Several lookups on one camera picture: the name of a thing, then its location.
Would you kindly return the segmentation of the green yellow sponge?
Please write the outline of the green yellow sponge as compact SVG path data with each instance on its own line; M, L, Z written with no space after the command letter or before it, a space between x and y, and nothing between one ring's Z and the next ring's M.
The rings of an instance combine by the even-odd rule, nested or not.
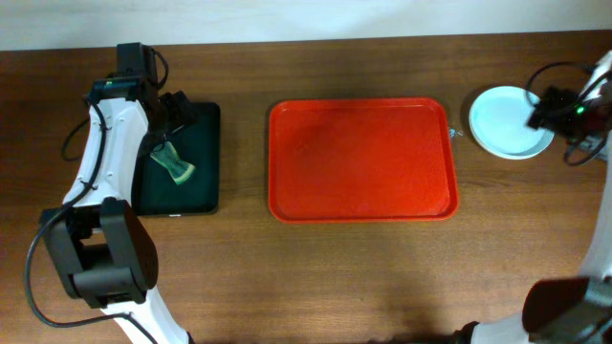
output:
M170 141L154 148L149 156L168 172L177 185L187 182L196 170L193 164L181 159Z

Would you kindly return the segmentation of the pale blue plate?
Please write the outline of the pale blue plate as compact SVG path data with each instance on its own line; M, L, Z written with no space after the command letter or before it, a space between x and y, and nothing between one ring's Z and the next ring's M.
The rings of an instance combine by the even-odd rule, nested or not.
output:
M511 131L532 129L527 120L538 97L514 86L498 86L480 94L469 111L470 131Z

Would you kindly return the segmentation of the white plate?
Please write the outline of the white plate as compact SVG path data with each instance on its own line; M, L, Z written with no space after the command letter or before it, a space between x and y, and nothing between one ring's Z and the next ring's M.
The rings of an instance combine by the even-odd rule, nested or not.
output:
M548 148L555 135L546 130L473 132L476 142L492 155L506 160L527 160Z

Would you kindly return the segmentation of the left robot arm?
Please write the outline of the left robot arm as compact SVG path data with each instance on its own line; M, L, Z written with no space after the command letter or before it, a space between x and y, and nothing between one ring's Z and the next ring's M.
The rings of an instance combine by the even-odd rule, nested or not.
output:
M194 116L183 93L159 93L166 79L157 66L165 60L154 48L119 44L117 62L87 94L90 129L80 167L61 206L41 215L26 257L26 298L34 315L54 328L114 320L134 343L190 343L157 288L157 250L132 207L132 192L139 160L167 148ZM39 243L67 294L100 316L58 322L37 307L31 271Z

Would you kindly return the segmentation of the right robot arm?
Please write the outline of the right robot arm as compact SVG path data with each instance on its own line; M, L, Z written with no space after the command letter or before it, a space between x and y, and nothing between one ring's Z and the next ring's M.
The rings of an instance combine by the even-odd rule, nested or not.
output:
M493 87L470 106L470 130L487 152L508 160L532 158L552 138L568 141L569 166L611 156L611 55L575 63L589 76L579 92L554 86ZM604 187L592 242L579 273L535 283L520 313L489 323L471 322L448 343L608 343L611 340L611 186Z

